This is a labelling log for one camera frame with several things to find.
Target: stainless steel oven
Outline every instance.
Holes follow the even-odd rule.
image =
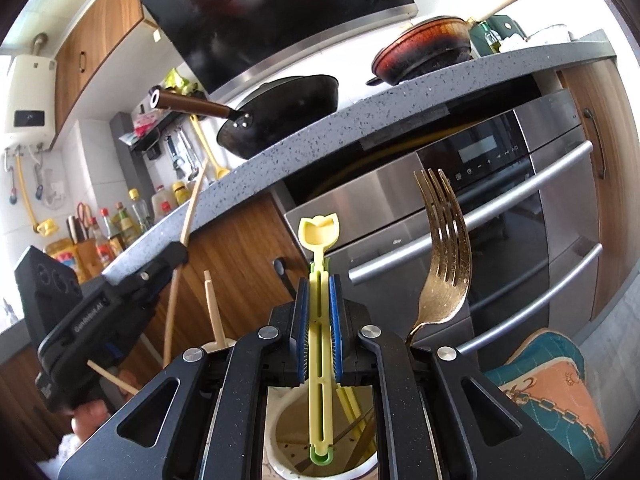
[[[478,352],[501,365],[536,329],[574,335],[590,320],[598,213],[589,153],[568,91],[559,91],[409,153],[286,212],[337,212],[332,272],[372,322],[406,336],[430,266],[431,237],[414,171],[442,168],[470,229],[468,302],[418,344]]]

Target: wok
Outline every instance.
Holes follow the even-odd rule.
[[[418,23],[386,46],[371,63],[375,78],[367,85],[383,81],[390,85],[428,74],[434,70],[471,59],[469,29],[517,0],[503,0],[493,9],[463,20],[456,16],[439,16]]]
[[[251,158],[338,109],[338,80],[329,75],[292,76],[260,85],[238,109],[155,87],[152,108],[226,119],[218,144]]]

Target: gray speckled countertop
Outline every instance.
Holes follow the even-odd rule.
[[[467,61],[389,88],[281,140],[211,184],[200,195],[191,229],[199,229],[313,161],[431,107],[540,70],[613,56],[608,41],[535,46]],[[105,277],[117,283],[169,241],[179,240],[186,211],[184,204],[143,235],[104,271]]]

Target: hand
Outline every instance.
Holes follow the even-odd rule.
[[[136,388],[140,388],[138,381],[134,374],[128,370],[123,370],[118,374],[118,377],[125,381],[127,384],[131,384]],[[120,393],[125,396],[125,402],[131,397],[131,394],[124,392],[122,389]],[[76,434],[80,442],[87,440],[95,431],[103,425],[110,416],[113,415],[107,410],[103,400],[92,400],[78,406],[73,412],[73,418],[71,419],[71,428]]]

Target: fork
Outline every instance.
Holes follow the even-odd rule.
[[[442,170],[414,172],[431,231],[431,267],[418,302],[410,345],[427,324],[451,320],[465,303],[471,282],[471,246],[460,204]]]

